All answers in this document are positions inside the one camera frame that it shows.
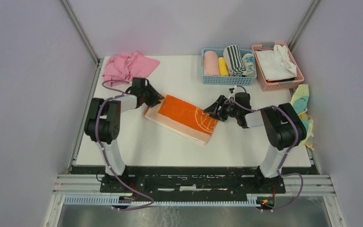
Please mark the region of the teal rabbit pattern towel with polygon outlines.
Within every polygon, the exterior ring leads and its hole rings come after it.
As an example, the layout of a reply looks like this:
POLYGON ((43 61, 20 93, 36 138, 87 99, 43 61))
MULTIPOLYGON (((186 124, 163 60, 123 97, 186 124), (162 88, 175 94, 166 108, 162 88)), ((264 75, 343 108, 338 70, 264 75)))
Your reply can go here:
POLYGON ((256 76, 255 58, 252 53, 247 53, 242 57, 244 66, 243 75, 245 77, 254 78, 256 76))

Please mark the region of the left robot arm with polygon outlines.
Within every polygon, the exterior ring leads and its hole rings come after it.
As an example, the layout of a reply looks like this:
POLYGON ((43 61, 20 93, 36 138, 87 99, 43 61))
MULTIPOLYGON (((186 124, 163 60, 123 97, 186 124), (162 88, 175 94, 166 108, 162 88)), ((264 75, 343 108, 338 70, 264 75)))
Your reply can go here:
POLYGON ((105 174, 101 180, 104 189, 122 191, 126 188, 127 166, 124 163, 117 138, 120 134, 121 114, 142 105, 155 107, 164 100, 146 78, 133 78, 130 87, 119 95, 103 99, 92 98, 84 125, 84 133, 96 143, 104 160, 105 174))

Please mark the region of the orange white towel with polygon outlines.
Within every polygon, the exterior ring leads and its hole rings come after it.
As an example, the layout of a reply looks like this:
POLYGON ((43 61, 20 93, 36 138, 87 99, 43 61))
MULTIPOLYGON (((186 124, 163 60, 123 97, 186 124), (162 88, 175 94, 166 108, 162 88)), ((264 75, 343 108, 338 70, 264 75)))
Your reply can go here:
POLYGON ((218 120, 193 104, 165 95, 160 104, 147 107, 144 117, 201 145, 208 144, 218 120))

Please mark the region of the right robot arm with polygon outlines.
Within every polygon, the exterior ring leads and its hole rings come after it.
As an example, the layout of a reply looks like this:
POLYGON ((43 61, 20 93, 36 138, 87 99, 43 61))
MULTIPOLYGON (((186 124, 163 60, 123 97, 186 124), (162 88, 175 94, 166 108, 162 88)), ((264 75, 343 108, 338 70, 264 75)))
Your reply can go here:
POLYGON ((270 146, 257 168, 257 176, 262 178, 281 176, 287 155, 307 137, 307 129, 290 103, 254 110, 247 92, 235 93, 230 98, 220 95, 203 112, 222 122, 234 118, 243 129, 265 128, 270 146))

